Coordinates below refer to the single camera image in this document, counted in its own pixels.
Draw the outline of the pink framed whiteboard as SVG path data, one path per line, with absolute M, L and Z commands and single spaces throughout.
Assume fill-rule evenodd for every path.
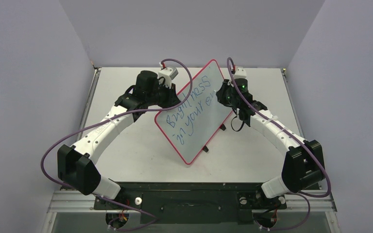
M 205 150 L 232 113 L 216 96 L 223 81 L 219 64 L 212 59 L 178 92 L 182 105 L 155 115 L 155 124 L 187 165 Z

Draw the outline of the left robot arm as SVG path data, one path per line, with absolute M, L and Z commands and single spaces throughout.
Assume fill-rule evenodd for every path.
M 125 194 L 120 192 L 119 184 L 99 173 L 96 163 L 113 140 L 139 119 L 144 109 L 153 105 L 169 108 L 181 102 L 172 82 L 177 75 L 173 67 L 158 73 L 141 71 L 136 83 L 119 96 L 100 126 L 71 146 L 62 145 L 58 149 L 58 178 L 84 195 L 104 196 L 112 208 L 121 208 Z

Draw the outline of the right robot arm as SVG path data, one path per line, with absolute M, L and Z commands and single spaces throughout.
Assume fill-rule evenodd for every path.
M 263 103 L 253 99 L 246 79 L 224 80 L 216 96 L 220 104 L 232 108 L 243 125 L 262 134 L 284 156 L 281 174 L 255 193 L 258 206 L 267 207 L 277 196 L 298 193 L 325 179 L 320 143 L 302 138 L 278 121 Z

